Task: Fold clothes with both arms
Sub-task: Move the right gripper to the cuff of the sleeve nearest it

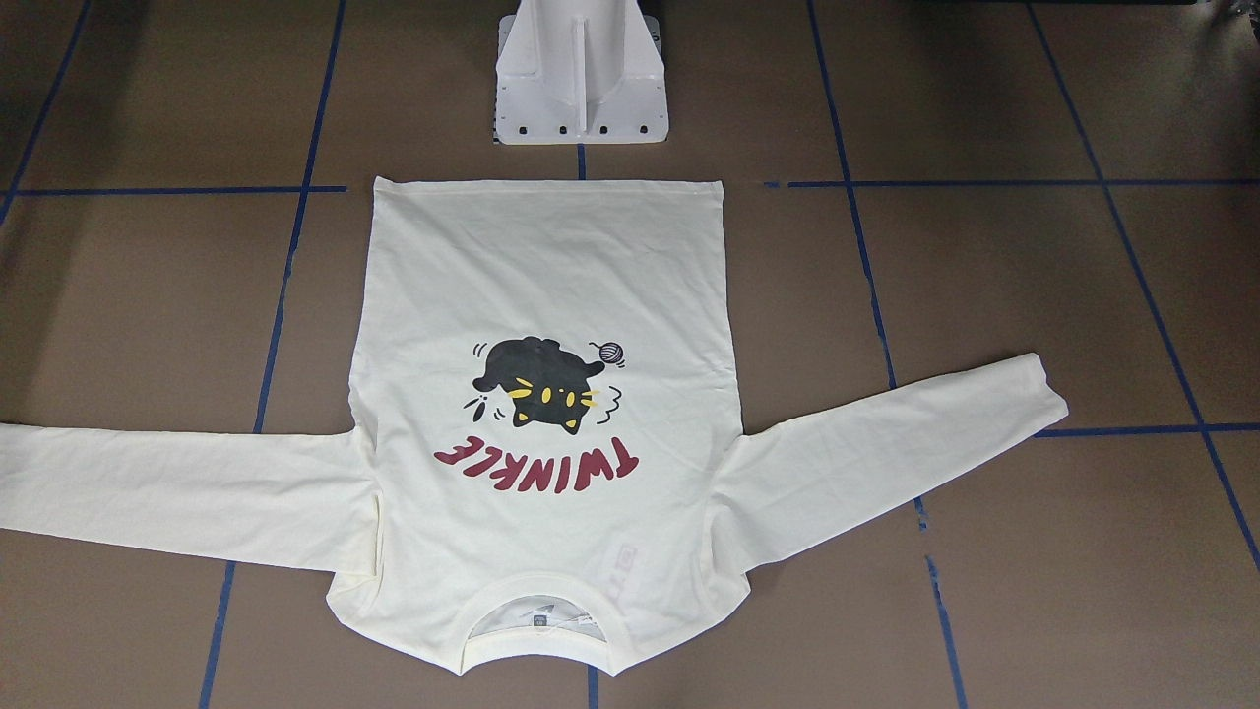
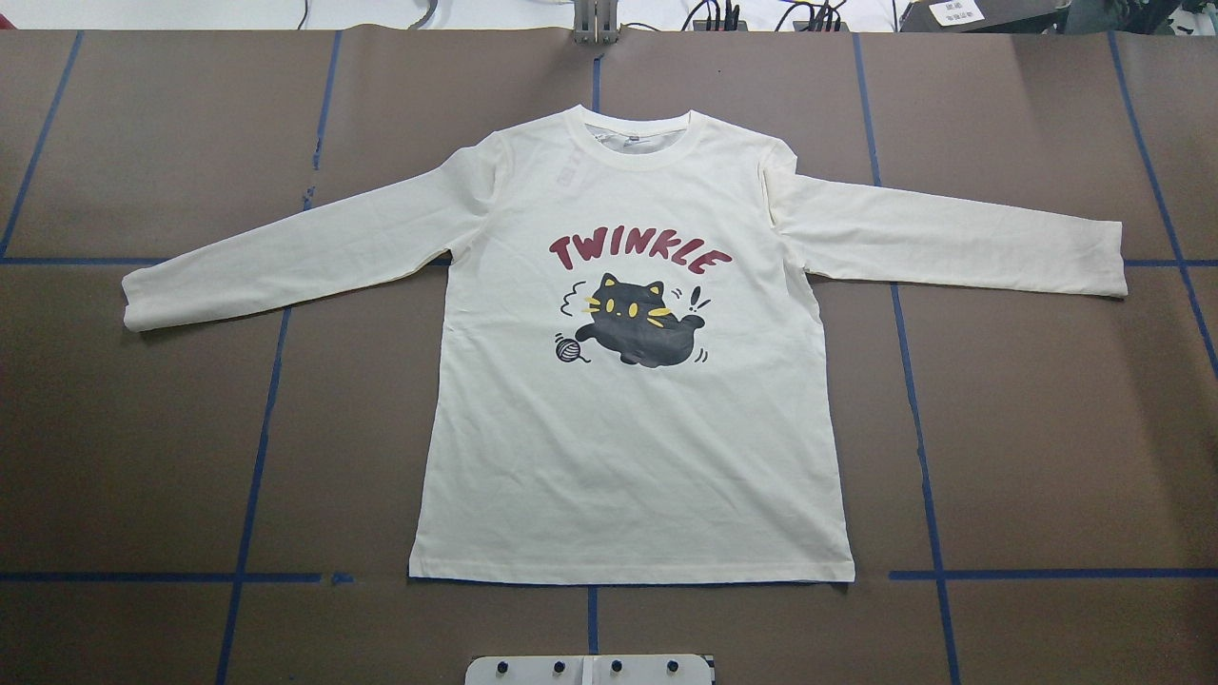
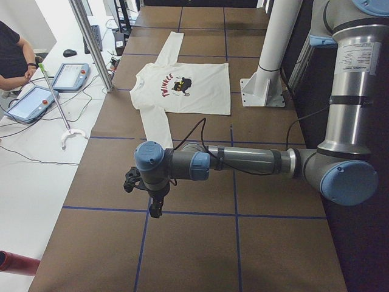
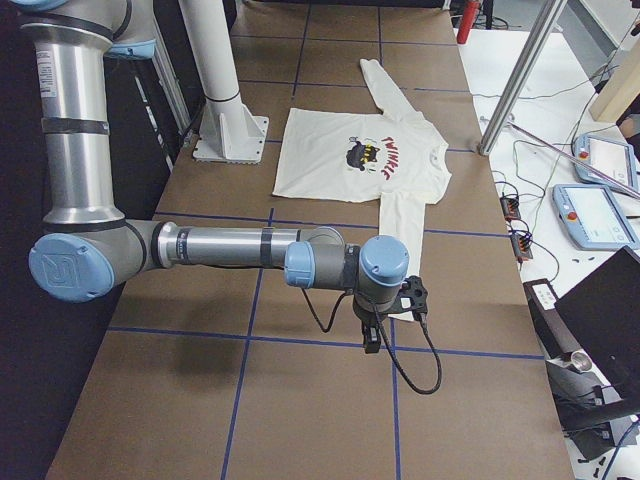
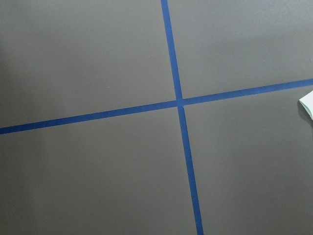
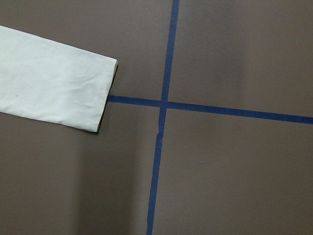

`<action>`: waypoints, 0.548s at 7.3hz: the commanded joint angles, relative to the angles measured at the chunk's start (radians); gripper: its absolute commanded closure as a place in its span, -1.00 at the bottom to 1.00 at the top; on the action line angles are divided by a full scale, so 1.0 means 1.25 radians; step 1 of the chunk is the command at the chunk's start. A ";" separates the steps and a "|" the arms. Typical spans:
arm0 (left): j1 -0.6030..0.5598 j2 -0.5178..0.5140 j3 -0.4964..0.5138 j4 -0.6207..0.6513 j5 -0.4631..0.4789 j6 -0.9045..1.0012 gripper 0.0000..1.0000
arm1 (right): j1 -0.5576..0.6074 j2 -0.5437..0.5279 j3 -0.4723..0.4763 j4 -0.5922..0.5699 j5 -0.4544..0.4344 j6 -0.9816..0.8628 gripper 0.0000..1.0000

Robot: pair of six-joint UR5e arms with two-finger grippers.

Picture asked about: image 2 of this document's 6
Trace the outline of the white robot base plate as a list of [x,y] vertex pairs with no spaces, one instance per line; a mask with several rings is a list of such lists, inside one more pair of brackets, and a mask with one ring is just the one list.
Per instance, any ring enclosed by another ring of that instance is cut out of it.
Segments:
[[471,659],[465,684],[717,684],[713,656],[560,655]]

